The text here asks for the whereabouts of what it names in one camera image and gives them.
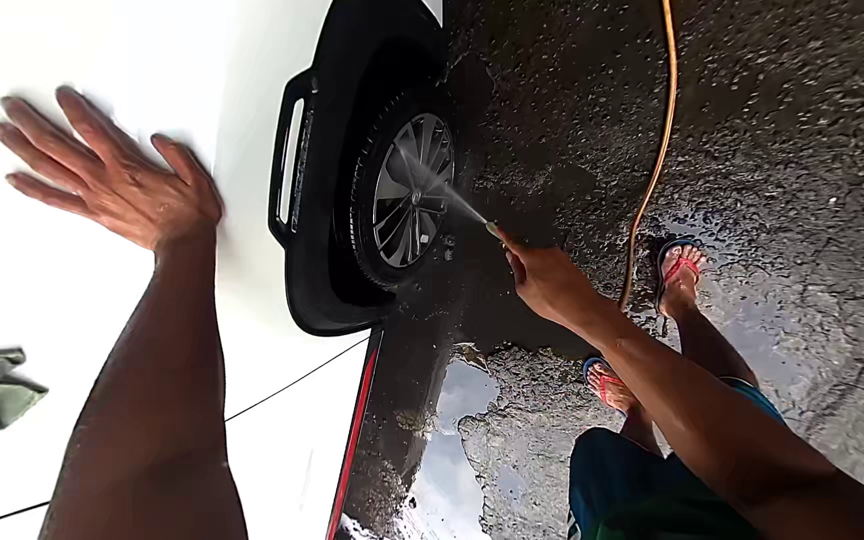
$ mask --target hand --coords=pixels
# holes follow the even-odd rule
[[[10,184],[150,250],[191,235],[214,235],[222,202],[188,147],[163,134],[152,135],[152,146],[173,170],[162,169],[80,93],[61,86],[55,98],[88,146],[25,101],[2,98],[11,123],[0,123],[0,141],[62,189],[25,173],[6,175]]]
[[[589,279],[559,248],[529,248],[498,230],[509,251],[515,292],[539,316],[573,332],[589,322],[590,314],[617,310],[614,302],[595,291]]]

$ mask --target foot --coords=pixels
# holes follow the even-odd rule
[[[642,405],[636,396],[632,394],[629,387],[621,382],[613,382],[607,379],[601,379],[600,376],[606,376],[621,381],[615,371],[602,362],[596,362],[588,369],[588,376],[585,381],[600,398],[605,396],[605,404],[615,410],[622,411],[629,415],[630,411],[640,410]],[[605,386],[605,392],[602,391],[602,386]]]
[[[702,251],[699,251],[699,248],[695,246],[675,246],[665,253],[660,279],[668,275],[669,270],[678,263],[679,258],[687,259],[696,266],[707,260]],[[699,275],[689,266],[685,264],[678,266],[678,271],[669,277],[665,283],[665,291],[662,293],[658,310],[664,315],[675,317],[675,313],[695,308],[695,285],[698,281]]]

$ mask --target orange hose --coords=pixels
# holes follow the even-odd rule
[[[679,62],[676,56],[675,27],[672,26],[672,6],[669,6],[669,0],[661,1],[662,11],[665,14],[665,36],[669,47],[669,102],[665,110],[665,129],[662,133],[662,141],[658,145],[658,158],[655,160],[652,178],[649,179],[649,186],[645,189],[642,204],[638,207],[638,213],[635,214],[635,219],[632,220],[631,227],[629,227],[629,252],[625,261],[625,285],[622,287],[622,295],[618,299],[618,309],[622,312],[625,312],[626,305],[629,303],[629,293],[632,291],[632,276],[635,273],[636,263],[636,235],[639,233],[639,224],[642,222],[645,207],[649,205],[652,191],[655,190],[656,184],[659,182],[659,176],[663,172],[663,164],[666,162],[666,151],[669,147],[669,138],[672,136],[672,117],[675,117],[675,94],[679,88]]]

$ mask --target shorts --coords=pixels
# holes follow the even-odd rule
[[[741,378],[723,376],[721,380],[785,424],[759,388]],[[675,486],[677,492],[717,499],[675,453],[663,458],[610,429],[593,427],[576,439],[572,449],[567,537],[574,537],[573,530],[578,528],[583,532],[595,531],[610,512],[669,491],[669,486]]]

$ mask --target asphalt ground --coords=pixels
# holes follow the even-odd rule
[[[618,298],[665,114],[659,1],[446,4],[459,190],[530,243],[562,245]],[[631,316],[678,345],[651,304],[655,248],[698,240],[703,311],[789,426],[864,483],[864,0],[673,10],[678,111],[636,240]],[[426,503],[424,463],[458,437],[454,470],[481,490],[462,511],[484,533],[565,537],[572,442],[618,415],[583,387],[589,346],[515,296],[497,241],[460,215],[446,232],[387,322],[345,513],[405,535],[403,512]],[[450,382],[456,362],[491,382]],[[451,429],[456,395],[472,405]]]

